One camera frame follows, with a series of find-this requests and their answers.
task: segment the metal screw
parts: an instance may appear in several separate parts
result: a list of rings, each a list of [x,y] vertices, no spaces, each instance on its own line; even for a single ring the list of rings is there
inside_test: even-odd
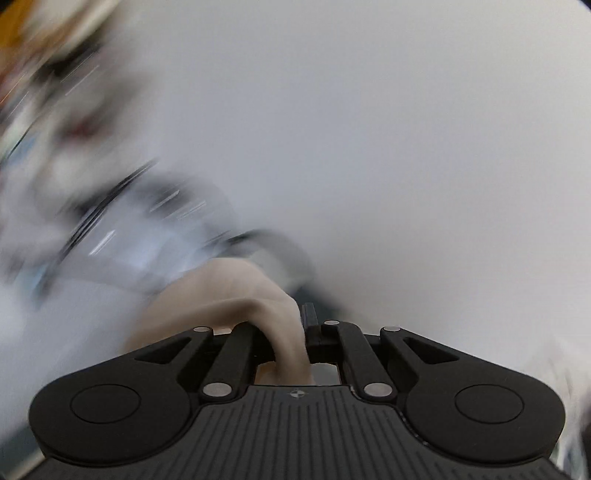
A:
[[[208,383],[203,387],[203,393],[209,397],[227,397],[232,393],[232,387],[223,382]]]
[[[386,383],[375,382],[365,385],[363,391],[370,397],[387,397],[392,393],[392,387]]]

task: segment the white wall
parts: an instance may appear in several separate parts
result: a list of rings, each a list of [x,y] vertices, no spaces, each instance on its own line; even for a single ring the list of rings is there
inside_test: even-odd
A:
[[[137,20],[150,151],[299,242],[369,330],[512,367],[591,341],[583,4],[177,0]]]

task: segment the yellow object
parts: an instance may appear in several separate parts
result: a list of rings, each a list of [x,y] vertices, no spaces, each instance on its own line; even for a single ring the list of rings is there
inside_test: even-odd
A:
[[[0,48],[15,47],[20,42],[21,26],[27,19],[34,0],[14,0],[0,14]]]

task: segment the beige cloth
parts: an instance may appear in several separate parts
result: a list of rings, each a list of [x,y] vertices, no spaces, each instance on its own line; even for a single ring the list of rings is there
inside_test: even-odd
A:
[[[242,258],[214,258],[169,285],[140,317],[128,350],[196,326],[232,328],[245,321],[263,332],[275,352],[266,382],[313,384],[296,302]]]

